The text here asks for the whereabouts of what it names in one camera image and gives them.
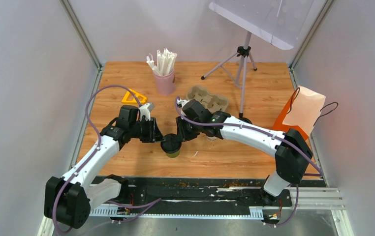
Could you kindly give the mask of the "white paper cup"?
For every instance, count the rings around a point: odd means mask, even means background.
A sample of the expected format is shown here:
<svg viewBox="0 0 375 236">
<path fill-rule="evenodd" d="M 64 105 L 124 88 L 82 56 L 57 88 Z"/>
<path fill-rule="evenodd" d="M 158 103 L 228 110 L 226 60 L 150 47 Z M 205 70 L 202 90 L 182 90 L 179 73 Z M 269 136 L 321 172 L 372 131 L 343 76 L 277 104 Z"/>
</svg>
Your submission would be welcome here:
<svg viewBox="0 0 375 236">
<path fill-rule="evenodd" d="M 217 137 L 209 137 L 209 136 L 207 136 L 206 138 L 208 141 L 211 141 L 211 142 L 214 142 L 218 139 Z"/>
</svg>

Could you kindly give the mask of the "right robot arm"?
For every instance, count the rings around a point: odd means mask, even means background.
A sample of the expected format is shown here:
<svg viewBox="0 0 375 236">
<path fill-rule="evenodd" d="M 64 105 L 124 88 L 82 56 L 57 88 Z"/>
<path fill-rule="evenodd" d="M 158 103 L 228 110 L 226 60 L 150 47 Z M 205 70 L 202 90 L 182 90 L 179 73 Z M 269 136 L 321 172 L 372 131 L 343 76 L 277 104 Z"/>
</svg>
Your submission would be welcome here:
<svg viewBox="0 0 375 236">
<path fill-rule="evenodd" d="M 260 199 L 273 205 L 280 193 L 291 184 L 299 184 L 308 165 L 314 166 L 313 153 L 301 133 L 290 128 L 288 131 L 265 129 L 247 123 L 229 113 L 211 113 L 197 100 L 175 99 L 178 139 L 180 142 L 195 139 L 199 134 L 221 140 L 231 140 L 260 150 L 275 160 L 275 171 L 268 176 Z"/>
</svg>

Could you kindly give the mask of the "orange paper bag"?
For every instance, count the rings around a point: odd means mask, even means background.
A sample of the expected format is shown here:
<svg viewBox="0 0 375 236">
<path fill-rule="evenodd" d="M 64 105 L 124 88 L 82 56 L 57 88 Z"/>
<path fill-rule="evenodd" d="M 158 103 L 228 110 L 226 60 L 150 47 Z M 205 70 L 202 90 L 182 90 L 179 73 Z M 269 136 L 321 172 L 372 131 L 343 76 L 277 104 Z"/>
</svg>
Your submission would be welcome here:
<svg viewBox="0 0 375 236">
<path fill-rule="evenodd" d="M 325 104 L 326 96 L 309 88 L 298 86 L 276 118 L 272 129 L 287 132 L 297 130 L 306 141 L 317 121 L 333 112 L 338 102 Z"/>
</svg>

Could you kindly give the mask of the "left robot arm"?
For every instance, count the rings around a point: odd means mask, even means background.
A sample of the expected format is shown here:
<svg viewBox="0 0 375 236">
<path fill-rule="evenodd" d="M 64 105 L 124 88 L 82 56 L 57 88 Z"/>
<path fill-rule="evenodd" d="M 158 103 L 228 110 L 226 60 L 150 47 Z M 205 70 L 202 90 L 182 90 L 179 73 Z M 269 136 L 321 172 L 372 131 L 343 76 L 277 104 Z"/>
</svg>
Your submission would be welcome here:
<svg viewBox="0 0 375 236">
<path fill-rule="evenodd" d="M 90 151 L 62 177 L 51 177 L 45 186 L 44 216 L 78 229 L 90 211 L 108 200 L 124 203 L 129 199 L 128 179 L 109 175 L 91 186 L 103 166 L 131 139 L 143 143 L 164 141 L 156 119 L 151 116 L 153 103 L 141 107 L 123 105 L 118 117 L 100 132 Z"/>
</svg>

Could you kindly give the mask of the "green paper cup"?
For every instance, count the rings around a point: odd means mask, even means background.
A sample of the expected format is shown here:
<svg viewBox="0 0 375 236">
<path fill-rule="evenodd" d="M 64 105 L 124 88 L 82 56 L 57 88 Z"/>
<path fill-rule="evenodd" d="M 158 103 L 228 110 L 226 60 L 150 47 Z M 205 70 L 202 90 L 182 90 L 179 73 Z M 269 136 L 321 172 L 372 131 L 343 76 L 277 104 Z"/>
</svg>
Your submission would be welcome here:
<svg viewBox="0 0 375 236">
<path fill-rule="evenodd" d="M 173 151 L 173 152 L 166 152 L 165 153 L 167 157 L 169 158 L 176 158 L 179 156 L 180 154 L 180 150 L 177 150 L 177 151 Z"/>
</svg>

